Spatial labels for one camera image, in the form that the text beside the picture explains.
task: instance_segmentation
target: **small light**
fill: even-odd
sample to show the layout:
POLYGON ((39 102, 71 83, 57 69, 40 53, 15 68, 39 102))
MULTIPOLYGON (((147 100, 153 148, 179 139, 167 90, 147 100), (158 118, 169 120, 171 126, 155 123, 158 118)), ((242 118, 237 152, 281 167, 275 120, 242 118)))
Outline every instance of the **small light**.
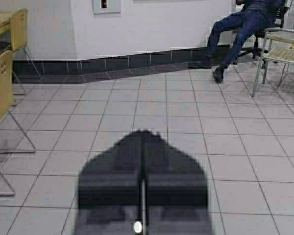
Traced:
POLYGON ((143 230, 142 223, 140 221, 135 222, 134 224, 134 232, 140 234, 143 230))

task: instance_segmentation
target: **yellow chair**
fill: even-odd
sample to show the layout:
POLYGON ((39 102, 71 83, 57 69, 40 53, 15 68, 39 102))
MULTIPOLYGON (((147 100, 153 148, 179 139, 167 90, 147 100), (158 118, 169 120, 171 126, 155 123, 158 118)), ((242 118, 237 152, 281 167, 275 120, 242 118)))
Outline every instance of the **yellow chair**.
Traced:
MULTIPOLYGON (((35 68, 37 74, 41 78, 37 67, 35 66, 34 62, 32 61, 29 52, 26 50, 27 46, 27 18, 28 18, 28 10, 27 9, 21 9, 17 12, 15 12, 12 17, 10 18, 10 44, 6 45, 6 43, 1 42, 0 44, 6 45, 3 48, 1 48, 0 53, 3 53, 4 51, 11 50, 14 52, 23 49, 27 59, 30 61, 30 63, 35 68)), ((17 75, 13 72, 13 75, 17 82, 20 84, 23 94, 26 94, 26 91, 24 87, 22 86, 19 78, 17 75)))
MULTIPOLYGON (((20 124, 16 121, 15 117, 9 111, 10 106, 13 104, 13 90, 12 90, 12 52, 6 51, 0 56, 0 120, 2 116, 8 112, 12 119, 16 122, 24 136, 28 139, 33 149, 30 150, 14 150, 14 149, 1 149, 0 153, 35 153, 36 147, 33 142, 29 139, 28 135, 20 124)), ((12 193, 0 193, 0 196, 13 196, 14 190, 7 181, 7 179, 0 172, 0 176, 8 184, 12 193)))

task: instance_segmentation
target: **man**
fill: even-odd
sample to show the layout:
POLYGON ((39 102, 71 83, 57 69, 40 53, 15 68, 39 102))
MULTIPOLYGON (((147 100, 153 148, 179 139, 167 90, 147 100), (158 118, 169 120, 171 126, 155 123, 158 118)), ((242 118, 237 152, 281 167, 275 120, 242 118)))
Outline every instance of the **man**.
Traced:
POLYGON ((209 36, 206 54, 199 62, 190 62, 190 68, 210 69, 211 57, 214 54, 220 34, 241 28, 238 32, 233 46, 222 61, 221 65, 213 72, 217 83, 223 81, 224 70, 236 59, 241 52, 244 42, 256 32, 268 27, 274 27, 276 12, 284 4, 285 0, 236 0, 237 5, 245 4, 241 12, 216 22, 209 36))

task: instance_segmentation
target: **metal chair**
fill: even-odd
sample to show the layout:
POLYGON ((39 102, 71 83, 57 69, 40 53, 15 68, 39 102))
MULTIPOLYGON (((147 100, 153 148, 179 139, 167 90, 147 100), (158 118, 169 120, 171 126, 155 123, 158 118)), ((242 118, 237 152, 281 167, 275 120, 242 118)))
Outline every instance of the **metal chair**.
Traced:
MULTIPOLYGON (((27 52, 26 50, 26 47, 28 47, 27 46, 27 18, 28 18, 27 9, 21 9, 12 15, 12 17, 10 18, 10 43, 0 42, 0 53, 3 53, 7 50, 11 50, 14 53, 20 49, 23 49, 26 58, 30 61, 30 64, 35 68, 37 74, 41 78, 42 77, 41 74, 39 73, 34 62, 32 61, 29 55, 29 52, 27 52)), ((19 95, 25 95, 26 90, 22 86, 22 83, 20 82, 19 78, 14 72, 13 72, 13 75, 16 81, 20 84, 21 89, 24 92, 19 95)))
MULTIPOLYGON (((16 122, 17 126, 20 128, 24 136, 28 139, 33 149, 27 150, 15 150, 15 149, 0 149, 1 153, 35 153, 36 147, 33 142, 30 140, 24 129, 20 126, 20 124, 16 121, 15 117, 9 111, 10 106, 14 101, 13 98, 13 90, 12 90, 12 52, 6 51, 0 56, 0 120, 6 112, 12 117, 12 119, 16 122)), ((7 183, 8 187, 12 192, 0 192, 0 196, 13 196, 15 191, 12 186, 9 184, 8 180, 0 171, 0 176, 7 183)))
MULTIPOLYGON (((258 70, 257 70, 257 74, 256 74, 256 79, 255 79, 255 84, 254 84, 254 89, 252 92, 252 96, 254 97, 257 91, 257 86, 258 86, 258 80, 259 80, 259 75, 260 75, 260 69, 261 69, 261 61, 272 61, 272 62, 281 62, 289 65, 294 65, 294 49, 291 48, 282 48, 282 47, 272 47, 272 42, 273 41, 278 41, 278 42, 282 42, 282 43, 289 43, 289 44, 294 44, 294 39, 291 38, 284 38, 281 37, 279 35, 273 34, 274 32, 288 32, 288 33, 294 33, 293 29, 282 29, 282 28, 267 28, 265 30, 266 34, 265 34, 265 38, 264 38, 264 43, 263 43, 263 47, 262 47, 262 52, 261 52, 261 56, 258 62, 258 70), (270 40, 269 42, 269 51, 267 53, 265 53, 265 46, 267 43, 267 39, 270 40)), ((282 76, 281 76, 281 82, 283 81, 283 74, 284 74, 284 69, 282 72, 282 76)), ((266 67, 265 67, 265 72, 264 72, 264 77, 263 77, 263 84, 266 81, 266 76, 267 76, 267 71, 268 71, 268 63, 266 63, 266 67)))

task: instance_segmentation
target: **table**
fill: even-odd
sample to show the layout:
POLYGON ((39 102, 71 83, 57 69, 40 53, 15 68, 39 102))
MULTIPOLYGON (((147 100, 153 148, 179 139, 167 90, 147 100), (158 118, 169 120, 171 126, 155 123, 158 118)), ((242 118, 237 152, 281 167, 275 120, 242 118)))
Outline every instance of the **table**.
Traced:
POLYGON ((10 30, 10 18, 14 13, 0 11, 0 35, 10 30))

